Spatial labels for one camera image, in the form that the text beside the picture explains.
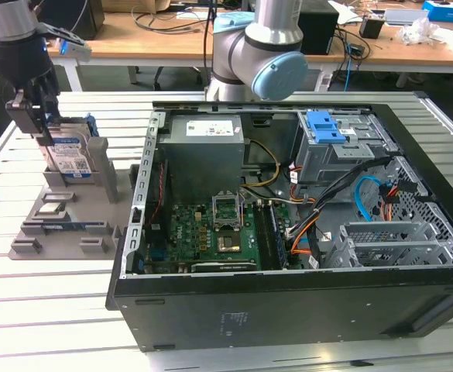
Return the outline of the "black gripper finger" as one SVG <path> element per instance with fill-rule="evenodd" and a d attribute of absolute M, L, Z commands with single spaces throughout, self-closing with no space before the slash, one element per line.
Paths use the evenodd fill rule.
<path fill-rule="evenodd" d="M 34 137 L 40 146 L 52 146 L 53 137 L 48 127 L 49 118 L 36 83 L 15 88 L 15 97 L 5 104 L 7 113 L 23 133 Z"/>
<path fill-rule="evenodd" d="M 46 73 L 39 77 L 36 81 L 36 86 L 39 89 L 39 95 L 46 114 L 50 114 L 54 118 L 59 118 L 58 95 L 60 94 L 60 87 L 56 74 Z"/>

